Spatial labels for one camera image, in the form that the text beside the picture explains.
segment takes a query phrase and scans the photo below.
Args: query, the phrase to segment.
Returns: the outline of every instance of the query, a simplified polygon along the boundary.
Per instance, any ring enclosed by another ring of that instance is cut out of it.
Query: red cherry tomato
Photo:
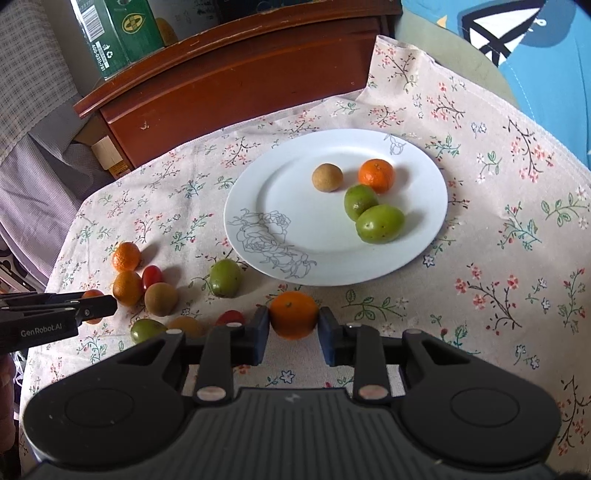
[[[87,290],[84,292],[84,294],[82,295],[83,299],[89,299],[92,297],[102,297],[104,295],[104,293],[102,293],[100,290]],[[90,325],[96,325],[97,323],[100,323],[100,321],[102,320],[102,318],[100,319],[93,319],[93,320],[87,320],[86,323],[90,324]]]
[[[237,310],[228,310],[226,313],[222,313],[220,318],[217,319],[216,325],[227,325],[228,323],[241,323],[245,324],[246,320],[244,315]]]
[[[144,269],[142,273],[142,285],[146,291],[151,285],[163,282],[162,271],[156,265],[150,265]]]

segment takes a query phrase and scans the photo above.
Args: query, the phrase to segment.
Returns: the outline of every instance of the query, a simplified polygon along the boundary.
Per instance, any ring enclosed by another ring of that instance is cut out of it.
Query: blue bedding
[[[480,50],[520,109],[591,163],[591,18],[572,0],[402,0]]]

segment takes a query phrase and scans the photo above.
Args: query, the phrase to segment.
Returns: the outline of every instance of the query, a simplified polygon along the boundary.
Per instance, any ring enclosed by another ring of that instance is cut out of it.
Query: green box
[[[70,0],[103,78],[164,47],[147,0]]]

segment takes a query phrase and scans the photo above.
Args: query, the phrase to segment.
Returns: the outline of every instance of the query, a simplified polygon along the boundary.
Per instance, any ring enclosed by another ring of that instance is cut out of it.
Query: yellow oval logo
[[[141,14],[129,14],[123,19],[121,26],[124,32],[133,34],[136,33],[144,25],[144,16]]]

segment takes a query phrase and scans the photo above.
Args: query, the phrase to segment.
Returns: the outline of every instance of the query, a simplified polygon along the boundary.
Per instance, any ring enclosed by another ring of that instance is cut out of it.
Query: barcode
[[[99,14],[96,12],[94,5],[82,12],[82,23],[84,24],[84,30],[86,30],[86,36],[88,36],[90,42],[94,42],[105,33],[105,29],[100,22]]]

